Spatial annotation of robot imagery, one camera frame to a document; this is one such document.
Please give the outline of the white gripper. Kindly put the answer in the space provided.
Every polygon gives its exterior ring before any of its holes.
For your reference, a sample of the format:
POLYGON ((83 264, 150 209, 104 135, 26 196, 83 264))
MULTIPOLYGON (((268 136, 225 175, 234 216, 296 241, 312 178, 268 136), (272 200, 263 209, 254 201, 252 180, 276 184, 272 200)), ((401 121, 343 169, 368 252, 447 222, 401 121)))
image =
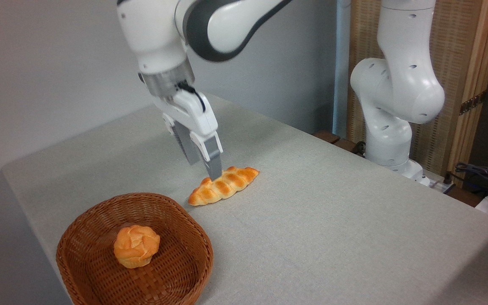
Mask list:
POLYGON ((188 163, 194 165, 200 159, 211 181, 221 177, 223 148, 218 123, 206 96, 180 89, 168 97, 155 97, 154 104, 163 112, 165 125, 188 163))

